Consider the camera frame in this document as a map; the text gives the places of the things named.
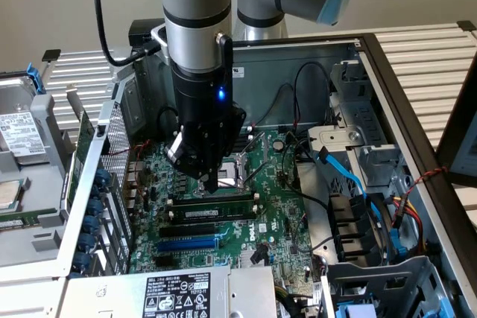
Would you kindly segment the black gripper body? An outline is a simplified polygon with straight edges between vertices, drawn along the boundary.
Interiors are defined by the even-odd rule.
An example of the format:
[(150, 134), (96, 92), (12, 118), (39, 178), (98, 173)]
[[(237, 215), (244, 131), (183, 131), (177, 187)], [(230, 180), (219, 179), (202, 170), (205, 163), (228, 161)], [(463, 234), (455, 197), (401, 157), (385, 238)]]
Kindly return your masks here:
[(199, 156), (229, 156), (246, 112), (233, 100), (232, 79), (225, 70), (192, 73), (171, 68), (183, 140)]

